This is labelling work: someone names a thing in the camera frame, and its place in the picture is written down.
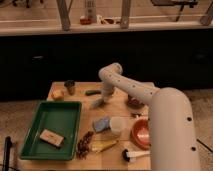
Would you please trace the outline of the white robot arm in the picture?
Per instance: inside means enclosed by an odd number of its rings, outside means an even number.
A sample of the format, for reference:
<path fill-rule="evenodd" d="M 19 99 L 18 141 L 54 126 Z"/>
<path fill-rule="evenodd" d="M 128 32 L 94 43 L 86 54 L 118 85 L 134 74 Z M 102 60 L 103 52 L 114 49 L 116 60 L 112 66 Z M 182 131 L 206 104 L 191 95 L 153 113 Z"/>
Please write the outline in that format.
<path fill-rule="evenodd" d="M 172 87 L 158 88 L 122 75 L 119 63 L 99 70 L 102 98 L 118 88 L 149 107 L 152 171 L 201 171 L 193 111 L 188 97 Z"/>

